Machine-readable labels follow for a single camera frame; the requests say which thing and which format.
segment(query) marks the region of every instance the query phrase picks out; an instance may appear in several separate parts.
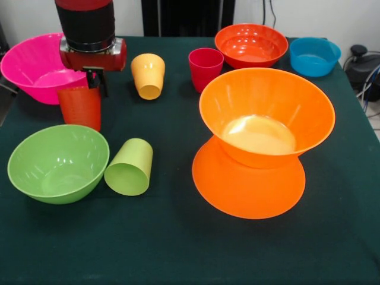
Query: red-orange bowl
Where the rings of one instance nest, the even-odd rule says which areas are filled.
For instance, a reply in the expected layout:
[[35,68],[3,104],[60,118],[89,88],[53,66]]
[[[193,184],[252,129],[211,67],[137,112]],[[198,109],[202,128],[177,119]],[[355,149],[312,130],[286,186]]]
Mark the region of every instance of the red-orange bowl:
[[234,68],[271,67],[289,47],[281,33],[259,24],[225,27],[217,33],[215,45]]

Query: bowl rim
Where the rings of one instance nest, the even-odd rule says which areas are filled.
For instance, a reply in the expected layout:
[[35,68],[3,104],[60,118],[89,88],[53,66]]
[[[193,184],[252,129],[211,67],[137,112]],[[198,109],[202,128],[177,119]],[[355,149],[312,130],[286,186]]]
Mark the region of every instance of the bowl rim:
[[38,35],[38,36],[34,36],[34,37],[30,37],[30,38],[28,38],[28,39],[26,39],[26,40],[23,40],[22,42],[20,42],[20,43],[17,43],[16,45],[14,45],[13,47],[11,47],[6,53],[5,53],[5,55],[3,56],[3,58],[1,59],[1,62],[0,62],[0,72],[1,72],[1,74],[5,77],[5,79],[7,79],[9,82],[11,82],[11,83],[13,83],[13,84],[15,84],[15,85],[17,85],[18,87],[25,87],[25,88],[30,88],[30,87],[32,87],[32,88],[43,88],[43,89],[46,89],[46,88],[59,88],[59,87],[62,87],[62,86],[66,86],[67,84],[71,84],[71,83],[74,83],[74,82],[77,82],[77,81],[79,81],[79,80],[82,80],[83,78],[85,78],[86,77],[86,74],[85,73],[83,73],[82,74],[82,76],[80,77],[80,78],[78,78],[78,79],[76,79],[76,80],[73,80],[73,81],[70,81],[70,82],[68,82],[68,83],[64,83],[64,84],[60,84],[60,85],[49,85],[49,86],[43,86],[43,87],[36,87],[36,86],[34,86],[34,85],[32,85],[32,84],[22,84],[22,83],[19,83],[19,82],[16,82],[15,80],[11,80],[11,79],[9,79],[9,77],[7,76],[7,73],[6,72],[4,72],[4,70],[3,70],[3,63],[5,62],[5,60],[6,60],[6,58],[11,54],[11,52],[13,51],[13,50],[15,50],[16,48],[18,48],[20,45],[22,45],[22,44],[25,44],[25,43],[27,43],[27,42],[31,42],[31,41],[33,41],[33,40],[36,40],[36,39],[38,39],[38,38],[40,38],[40,37],[48,37],[48,36],[60,36],[60,37],[62,37],[64,34],[62,33],[62,32],[60,32],[60,33],[47,33],[47,34],[40,34],[40,35]]
[[[260,71],[260,70],[266,70],[266,71],[270,71],[270,72],[278,72],[278,73],[283,73],[283,74],[287,74],[289,76],[293,76],[293,77],[297,77],[298,79],[306,82],[307,84],[317,88],[322,94],[323,96],[326,98],[327,100],[327,103],[330,107],[330,111],[332,113],[332,123],[331,123],[331,126],[328,130],[328,132],[318,141],[316,142],[315,144],[309,146],[309,147],[306,147],[306,148],[303,148],[301,150],[297,150],[297,151],[293,151],[291,153],[287,153],[287,154],[262,154],[262,153],[254,153],[254,152],[251,152],[251,151],[247,151],[243,148],[240,148],[236,145],[233,145],[233,144],[230,144],[228,142],[226,142],[224,139],[222,139],[221,135],[220,134],[217,134],[216,132],[214,132],[214,130],[212,129],[212,127],[206,123],[206,120],[204,118],[204,111],[202,110],[202,103],[203,103],[203,98],[205,97],[205,92],[210,88],[210,86],[212,85],[212,82],[213,81],[217,81],[217,80],[221,80],[224,76],[227,76],[227,74],[231,74],[231,73],[234,73],[234,72],[246,72],[247,70],[256,70],[256,71]],[[241,68],[241,69],[236,69],[236,70],[232,70],[232,71],[229,71],[229,72],[226,72],[224,74],[221,74],[219,75],[217,78],[213,79],[206,87],[205,89],[203,89],[202,93],[201,93],[201,96],[199,98],[199,112],[201,114],[201,117],[202,117],[202,120],[204,122],[204,124],[207,126],[207,128],[213,133],[213,135],[215,135],[218,139],[222,140],[224,143],[226,144],[229,144],[231,145],[232,147],[234,148],[237,148],[239,150],[242,150],[242,151],[245,151],[245,152],[248,152],[248,153],[254,153],[254,154],[262,154],[262,155],[265,155],[265,156],[294,156],[295,154],[296,155],[301,155],[303,153],[305,153],[306,151],[308,150],[311,150],[315,147],[317,147],[318,145],[320,145],[321,143],[323,143],[332,133],[334,127],[335,127],[335,122],[336,122],[336,114],[335,114],[335,109],[334,109],[334,105],[333,103],[331,102],[330,98],[326,95],[326,93],[323,92],[323,90],[321,90],[317,85],[315,85],[313,82],[297,75],[297,74],[294,74],[292,72],[288,72],[288,71],[285,71],[285,70],[281,70],[281,69],[274,69],[274,68],[267,68],[267,67],[249,67],[249,68]]]
[[[342,51],[340,49],[340,47],[335,44],[334,42],[328,40],[328,39],[324,39],[322,37],[299,37],[298,39],[294,39],[291,43],[290,43],[290,46],[289,46],[289,51],[290,51],[290,56],[293,56],[293,57],[296,57],[298,58],[299,55],[295,55],[294,52],[293,52],[293,48],[296,44],[299,44],[300,42],[302,42],[303,40],[317,40],[318,42],[327,42],[329,44],[331,44],[332,46],[334,46],[338,51],[338,56],[336,57],[335,60],[333,61],[327,61],[328,64],[336,64],[338,62],[338,60],[341,58],[342,56]],[[312,65],[326,65],[325,63],[320,63],[320,62],[313,62],[311,63]]]
[[[11,165],[11,161],[13,159],[13,157],[15,156],[15,153],[16,151],[31,137],[34,137],[42,132],[46,132],[50,129],[54,129],[54,128],[83,128],[83,129],[87,129],[93,133],[96,133],[101,139],[102,141],[106,144],[106,151],[107,151],[107,158],[106,158],[106,163],[104,164],[102,170],[91,180],[89,181],[88,183],[86,183],[85,185],[83,185],[82,187],[80,188],[76,188],[74,189],[73,191],[70,191],[70,192],[67,192],[67,193],[64,193],[64,194],[59,194],[59,195],[35,195],[35,194],[31,194],[23,189],[20,189],[16,183],[13,181],[13,178],[12,178],[12,175],[10,173],[10,165]],[[108,165],[108,162],[109,162],[109,157],[110,157],[110,150],[109,150],[109,144],[107,142],[107,140],[105,139],[105,137],[100,133],[100,132],[97,132],[95,131],[93,128],[90,128],[90,127],[87,127],[87,126],[82,126],[82,125],[75,125],[75,124],[62,124],[62,125],[55,125],[55,126],[50,126],[50,127],[47,127],[47,128],[44,128],[44,129],[41,129],[37,132],[35,132],[34,134],[31,134],[29,135],[28,137],[26,137],[25,139],[22,140],[22,142],[20,142],[16,148],[13,150],[11,156],[9,157],[8,159],[8,166],[7,166],[7,173],[8,173],[8,178],[9,180],[11,181],[11,183],[13,184],[13,186],[18,189],[20,192],[28,195],[28,196],[31,196],[31,197],[36,197],[36,198],[59,198],[59,197],[64,197],[64,196],[67,196],[67,195],[71,195],[73,193],[76,193],[82,189],[84,189],[85,187],[88,187],[90,184],[92,184],[94,181],[96,181],[99,176],[101,176],[104,171],[106,170],[106,167]]]
[[[286,42],[286,48],[284,49],[284,51],[283,51],[280,55],[276,56],[275,58],[271,58],[271,59],[269,59],[269,60],[267,60],[267,61],[242,61],[241,59],[234,58],[234,57],[228,55],[227,53],[225,53],[225,52],[224,52],[224,51],[218,46],[216,40],[217,40],[218,36],[220,35],[220,33],[221,33],[222,31],[227,30],[227,29],[230,29],[231,27],[236,27],[236,26],[255,26],[255,27],[264,27],[264,28],[266,28],[266,29],[272,30],[273,32],[277,33],[280,37],[282,37],[282,38],[285,40],[285,42]],[[286,36],[284,36],[283,34],[281,34],[278,30],[276,30],[276,29],[274,29],[274,28],[268,27],[268,26],[266,26],[266,25],[255,24],[255,23],[237,23],[237,24],[232,24],[232,25],[229,25],[229,26],[227,26],[227,27],[224,27],[223,29],[219,30],[219,31],[217,32],[217,34],[215,35],[214,43],[215,43],[216,48],[217,48],[217,49],[218,49],[218,50],[219,50],[224,56],[226,56],[226,57],[228,57],[228,58],[232,58],[232,59],[234,59],[234,60],[236,60],[236,61],[239,61],[239,62],[249,62],[249,63],[253,63],[253,64],[255,64],[255,63],[263,63],[263,62],[277,61],[277,60],[279,60],[281,57],[283,57],[283,56],[285,55],[285,53],[287,52],[287,50],[289,49],[289,42],[288,42]]]

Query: white wall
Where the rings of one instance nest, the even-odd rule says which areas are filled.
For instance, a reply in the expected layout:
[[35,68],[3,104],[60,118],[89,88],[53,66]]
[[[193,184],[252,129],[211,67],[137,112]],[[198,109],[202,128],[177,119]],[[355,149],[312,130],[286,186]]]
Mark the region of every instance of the white wall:
[[[113,0],[118,36],[143,36],[141,1]],[[54,0],[0,0],[0,23],[13,46],[29,37],[62,31]]]
[[[271,26],[269,1],[266,23]],[[288,37],[327,37],[342,50],[356,43],[380,51],[380,0],[272,0],[276,30]],[[262,23],[262,0],[236,0],[234,23]]]

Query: red cup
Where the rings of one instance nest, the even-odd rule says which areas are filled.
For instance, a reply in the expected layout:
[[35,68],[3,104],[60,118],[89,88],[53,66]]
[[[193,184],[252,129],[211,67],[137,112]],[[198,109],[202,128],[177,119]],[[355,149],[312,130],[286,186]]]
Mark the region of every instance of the red cup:
[[74,87],[58,91],[66,124],[89,126],[100,131],[100,92],[98,88]]
[[211,80],[219,76],[224,56],[209,47],[195,49],[189,54],[191,80],[197,92],[201,93]]

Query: green bowl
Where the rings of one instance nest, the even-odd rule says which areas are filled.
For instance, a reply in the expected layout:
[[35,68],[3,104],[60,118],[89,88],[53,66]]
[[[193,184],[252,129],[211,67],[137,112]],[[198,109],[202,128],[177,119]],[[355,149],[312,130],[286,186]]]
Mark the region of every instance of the green bowl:
[[11,154],[8,176],[22,193],[49,204],[88,195],[108,164],[109,146],[86,126],[58,125],[27,137]]

